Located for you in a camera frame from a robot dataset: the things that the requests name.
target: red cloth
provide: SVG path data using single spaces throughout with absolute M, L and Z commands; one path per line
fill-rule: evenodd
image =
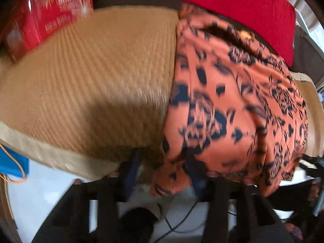
M 291 66 L 296 13 L 287 0 L 184 0 L 254 30 Z

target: red package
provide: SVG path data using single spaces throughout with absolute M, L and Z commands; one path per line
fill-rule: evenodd
M 12 60 L 17 61 L 61 27 L 92 12 L 92 0 L 21 0 L 5 35 Z

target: orange cord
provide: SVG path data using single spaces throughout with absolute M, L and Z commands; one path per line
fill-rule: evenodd
M 22 173 L 22 179 L 18 180 L 18 181 L 11 180 L 8 176 L 5 176 L 3 174 L 0 174 L 0 177 L 3 180 L 5 180 L 6 182 L 11 183 L 11 184 L 21 184 L 21 183 L 26 182 L 27 177 L 26 177 L 25 171 L 21 167 L 20 163 L 17 162 L 17 160 L 14 157 L 12 157 L 12 155 L 6 150 L 6 148 L 1 143 L 0 143 L 0 148 L 18 165 L 18 167 L 19 167 L 19 169 L 21 170 L 21 173 Z

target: orange floral garment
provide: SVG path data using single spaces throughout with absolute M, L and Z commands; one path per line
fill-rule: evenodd
M 220 28 L 236 47 L 203 31 Z M 259 185 L 263 195 L 291 180 L 307 139 L 307 114 L 284 60 L 233 25 L 185 5 L 177 27 L 174 85 L 164 126 L 164 164 L 153 195 L 191 184 L 185 149 L 211 177 Z

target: shiny tile floor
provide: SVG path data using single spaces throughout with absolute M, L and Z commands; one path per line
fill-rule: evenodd
M 43 223 L 46 216 L 55 206 L 56 202 L 64 194 L 64 192 L 72 184 L 77 176 L 62 172 L 60 170 L 51 169 L 40 165 L 36 162 L 30 162 L 30 175 L 24 184 L 9 184 L 9 199 L 12 207 L 12 212 L 16 220 L 19 235 L 23 243 L 30 243 Z M 282 182 L 283 185 L 299 183 L 305 180 L 303 171 L 296 171 L 293 182 Z M 127 209 L 145 204 L 152 198 L 148 195 L 147 189 L 140 187 L 136 188 L 134 195 L 127 203 L 119 205 L 120 214 L 123 214 Z M 174 197 L 167 217 L 171 225 L 179 223 L 187 214 L 190 207 L 195 202 L 195 196 L 191 188 L 183 191 L 180 195 Z M 92 202 L 90 207 L 90 230 L 96 227 L 96 204 Z M 186 222 L 178 228 L 179 231 L 190 230 L 196 228 L 203 223 L 206 218 L 207 204 L 199 203 L 194 208 Z M 281 218 L 288 217 L 291 213 L 278 211 Z M 229 228 L 236 222 L 234 216 L 229 215 Z M 172 239 L 185 239 L 186 243 L 200 242 L 199 236 L 202 234 L 202 227 L 195 233 L 190 234 L 175 234 L 168 235 L 163 242 L 170 242 Z M 152 242 L 169 231 L 167 224 L 162 221 L 155 226 L 152 236 Z

